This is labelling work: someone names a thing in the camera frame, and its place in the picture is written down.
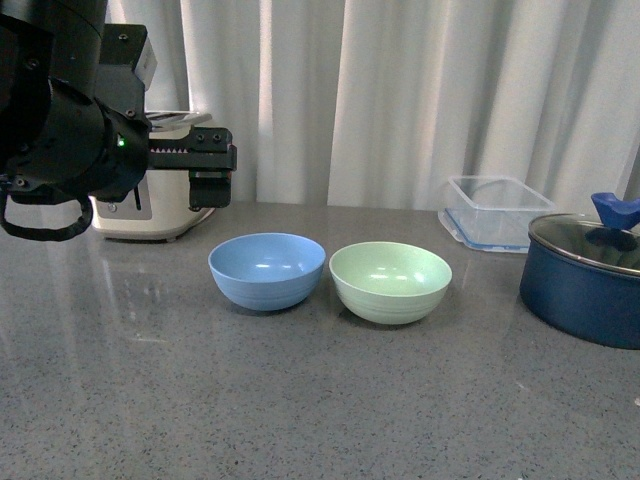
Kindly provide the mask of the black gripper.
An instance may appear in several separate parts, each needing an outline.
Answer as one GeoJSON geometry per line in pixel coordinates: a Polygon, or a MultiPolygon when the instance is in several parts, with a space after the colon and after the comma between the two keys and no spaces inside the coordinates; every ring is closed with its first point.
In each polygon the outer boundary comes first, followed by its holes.
{"type": "Polygon", "coordinates": [[[149,168],[187,171],[189,208],[225,208],[231,203],[237,148],[230,130],[191,126],[182,138],[150,139],[149,168]]]}

